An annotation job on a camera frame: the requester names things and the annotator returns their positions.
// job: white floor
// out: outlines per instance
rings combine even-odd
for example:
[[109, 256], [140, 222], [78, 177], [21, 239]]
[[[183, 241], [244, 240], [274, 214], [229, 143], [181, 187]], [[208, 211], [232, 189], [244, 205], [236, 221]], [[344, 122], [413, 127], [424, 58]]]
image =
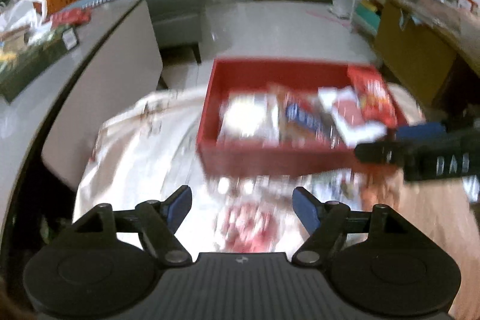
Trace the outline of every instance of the white floor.
[[376, 56], [366, 39], [350, 33], [348, 21], [324, 4], [254, 1], [208, 5], [202, 21], [202, 64], [189, 51], [164, 64], [169, 88], [207, 85], [214, 58], [293, 57], [370, 63]]

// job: red and white package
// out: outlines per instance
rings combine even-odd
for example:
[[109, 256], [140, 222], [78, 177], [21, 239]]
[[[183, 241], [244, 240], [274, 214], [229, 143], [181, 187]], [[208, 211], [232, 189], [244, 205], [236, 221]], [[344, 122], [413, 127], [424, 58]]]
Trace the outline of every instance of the red and white package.
[[380, 121], [388, 128], [395, 128], [395, 107], [381, 75], [352, 65], [349, 65], [347, 74], [358, 95], [363, 119]]
[[343, 117], [345, 122], [351, 127], [360, 127], [365, 124], [362, 116], [362, 110], [357, 103], [351, 99], [339, 99], [333, 103], [338, 111], [338, 115]]
[[218, 215], [215, 237], [222, 252], [271, 252], [279, 239], [279, 224], [272, 211], [246, 202]]

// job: red open box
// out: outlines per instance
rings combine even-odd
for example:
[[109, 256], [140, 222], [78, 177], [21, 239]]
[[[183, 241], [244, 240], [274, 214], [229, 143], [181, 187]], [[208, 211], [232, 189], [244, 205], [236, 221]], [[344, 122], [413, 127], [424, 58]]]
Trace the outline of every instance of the red open box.
[[[370, 66], [365, 69], [375, 70]], [[347, 64], [303, 61], [291, 58], [229, 58], [215, 60], [197, 136], [197, 150], [207, 175], [248, 177], [256, 175], [306, 175], [316, 172], [365, 166], [347, 147], [296, 148], [291, 145], [261, 147], [241, 143], [217, 143], [221, 127], [220, 105], [231, 92], [267, 91], [271, 83], [293, 91], [316, 92], [319, 87], [351, 85]], [[407, 122], [394, 102], [399, 125]]]

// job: white package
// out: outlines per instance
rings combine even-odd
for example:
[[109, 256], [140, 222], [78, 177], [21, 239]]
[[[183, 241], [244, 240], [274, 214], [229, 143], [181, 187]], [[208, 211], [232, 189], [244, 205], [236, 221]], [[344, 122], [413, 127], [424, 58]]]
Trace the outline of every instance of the white package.
[[333, 106], [337, 100], [353, 100], [359, 105], [358, 97], [352, 87], [340, 90], [333, 87], [319, 88], [318, 98], [323, 109], [332, 115], [338, 133], [347, 147], [354, 148], [361, 142], [372, 142], [386, 135], [387, 127], [381, 122], [368, 121], [364, 125], [353, 128], [338, 114], [337, 108]]

